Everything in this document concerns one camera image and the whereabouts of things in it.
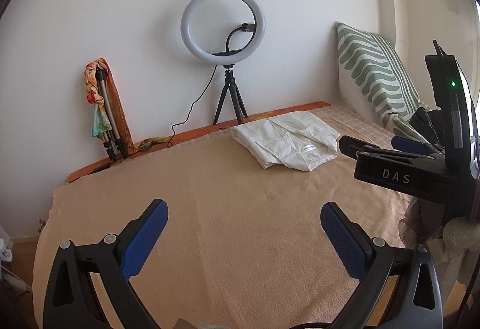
beige blanket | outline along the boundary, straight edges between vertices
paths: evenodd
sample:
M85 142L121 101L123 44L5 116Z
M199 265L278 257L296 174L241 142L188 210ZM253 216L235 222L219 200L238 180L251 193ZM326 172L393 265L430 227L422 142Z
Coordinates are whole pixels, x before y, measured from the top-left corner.
M316 115L342 134L362 137L322 111ZM90 244L118 234L153 198L167 202L169 221L130 281L160 327L172 328L178 318L244 329L331 321L357 281L320 226L323 204L337 202L370 236L401 246L398 221L410 199L355 180L354 166L340 154L310 173L280 165L264 170L225 133L60 187L35 258L40 327L59 243ZM121 328L97 279L106 316Z

green striped pillow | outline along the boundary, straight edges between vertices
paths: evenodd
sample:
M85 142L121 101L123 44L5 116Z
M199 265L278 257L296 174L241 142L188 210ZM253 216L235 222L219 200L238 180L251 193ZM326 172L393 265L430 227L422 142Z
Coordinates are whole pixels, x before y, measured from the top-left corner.
M426 142L408 123L419 95L387 38L337 23L340 91L354 108L366 104L396 135Z

silver screw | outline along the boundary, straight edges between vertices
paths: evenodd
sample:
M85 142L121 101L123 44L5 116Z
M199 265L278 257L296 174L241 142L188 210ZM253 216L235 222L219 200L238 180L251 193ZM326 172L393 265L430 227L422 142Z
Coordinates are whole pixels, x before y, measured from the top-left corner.
M70 246L70 241L69 240L60 242L60 247L62 249L67 249L69 246Z
M103 239L104 243L114 243L117 240L117 236L115 234L108 234L105 235L105 238Z
M372 242L375 246L378 246L379 248L385 246L385 240L382 237L375 237Z

folded white shirt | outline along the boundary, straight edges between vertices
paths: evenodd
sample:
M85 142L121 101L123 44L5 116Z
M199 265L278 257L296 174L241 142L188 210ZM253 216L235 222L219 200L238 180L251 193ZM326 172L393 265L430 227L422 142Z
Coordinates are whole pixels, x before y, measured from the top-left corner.
M310 172L338 154L340 134L307 111L255 120L230 131L233 139L246 147L264 169L282 163Z

ring light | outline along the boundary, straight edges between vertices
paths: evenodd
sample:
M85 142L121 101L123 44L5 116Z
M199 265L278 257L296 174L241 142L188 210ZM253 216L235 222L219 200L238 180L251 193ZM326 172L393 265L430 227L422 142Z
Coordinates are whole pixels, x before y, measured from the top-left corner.
M201 4L206 0L191 0L190 3L185 8L181 23L180 31L181 37L185 46L188 48L194 56L203 61L206 61L211 64L217 64L219 66L225 66L229 64L235 64L240 61L243 61L245 58L248 58L260 45L263 35L265 34L265 16L263 15L263 10L257 0L242 0L250 8L253 18L255 20L255 33L251 41L239 52L233 55L228 56L217 56L210 54L199 47L191 35L191 23L194 18L194 15Z

